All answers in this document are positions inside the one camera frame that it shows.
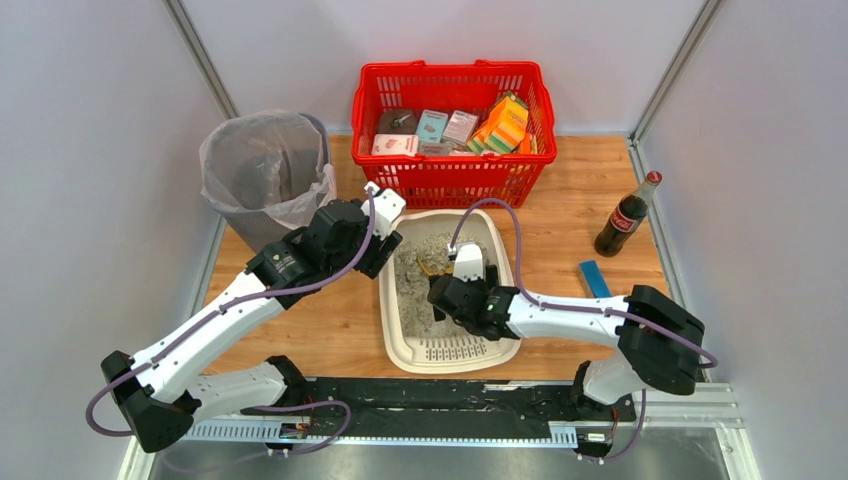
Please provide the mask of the yellow litter scoop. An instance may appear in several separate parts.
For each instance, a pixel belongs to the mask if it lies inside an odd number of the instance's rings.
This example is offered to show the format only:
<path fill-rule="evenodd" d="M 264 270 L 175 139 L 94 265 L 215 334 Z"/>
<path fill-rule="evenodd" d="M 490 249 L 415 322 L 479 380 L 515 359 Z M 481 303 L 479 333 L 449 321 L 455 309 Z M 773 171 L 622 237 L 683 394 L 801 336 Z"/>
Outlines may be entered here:
<path fill-rule="evenodd" d="M 424 272 L 427 277 L 441 276 L 441 275 L 452 275 L 453 267 L 447 266 L 444 268 L 436 268 L 428 263 L 426 263 L 421 257 L 416 258 L 416 262 Z"/>

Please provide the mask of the beige litter box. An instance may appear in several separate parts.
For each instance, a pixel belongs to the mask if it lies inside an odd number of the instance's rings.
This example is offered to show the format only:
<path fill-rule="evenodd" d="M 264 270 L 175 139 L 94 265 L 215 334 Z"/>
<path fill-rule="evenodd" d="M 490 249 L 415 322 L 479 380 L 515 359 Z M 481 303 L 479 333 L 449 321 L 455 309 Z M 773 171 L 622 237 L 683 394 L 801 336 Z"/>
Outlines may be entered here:
<path fill-rule="evenodd" d="M 462 215 L 461 210 L 405 214 L 395 221 L 394 230 L 402 235 L 403 240 L 441 232 L 450 232 L 453 237 Z M 389 358 L 397 367 L 424 375 L 464 373 L 503 364 L 517 353 L 521 345 L 519 340 L 490 341 L 468 333 L 463 327 L 467 336 L 442 339 L 404 337 L 398 311 L 393 254 L 379 274 L 378 291 L 384 344 Z"/>

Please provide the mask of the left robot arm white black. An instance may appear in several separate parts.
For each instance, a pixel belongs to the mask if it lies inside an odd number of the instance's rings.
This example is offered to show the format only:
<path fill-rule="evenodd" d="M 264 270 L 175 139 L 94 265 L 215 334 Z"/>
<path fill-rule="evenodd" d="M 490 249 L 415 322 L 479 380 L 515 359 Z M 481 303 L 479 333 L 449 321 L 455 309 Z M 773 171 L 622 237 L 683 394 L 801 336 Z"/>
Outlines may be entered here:
<path fill-rule="evenodd" d="M 389 189 L 365 201 L 333 200 L 307 226 L 261 248 L 217 298 L 164 339 L 104 358 L 106 391 L 141 448 L 162 451 L 219 415 L 304 404 L 306 380 L 282 355 L 241 371 L 204 371 L 242 337 L 347 272 L 377 277 L 402 240 L 392 224 L 405 208 Z"/>

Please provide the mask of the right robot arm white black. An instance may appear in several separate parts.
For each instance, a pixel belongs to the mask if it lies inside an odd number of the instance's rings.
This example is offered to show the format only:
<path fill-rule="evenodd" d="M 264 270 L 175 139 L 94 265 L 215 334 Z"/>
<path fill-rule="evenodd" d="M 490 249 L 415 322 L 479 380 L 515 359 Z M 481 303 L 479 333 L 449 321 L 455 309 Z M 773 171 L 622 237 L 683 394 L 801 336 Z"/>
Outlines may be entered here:
<path fill-rule="evenodd" d="M 613 420 L 620 402 L 643 389 L 690 396 L 699 371 L 714 362 L 702 347 L 704 324 L 652 286 L 568 298 L 449 273 L 429 276 L 428 285 L 439 319 L 486 340 L 560 338 L 612 349 L 609 357 L 578 367 L 566 401 L 573 420 Z"/>

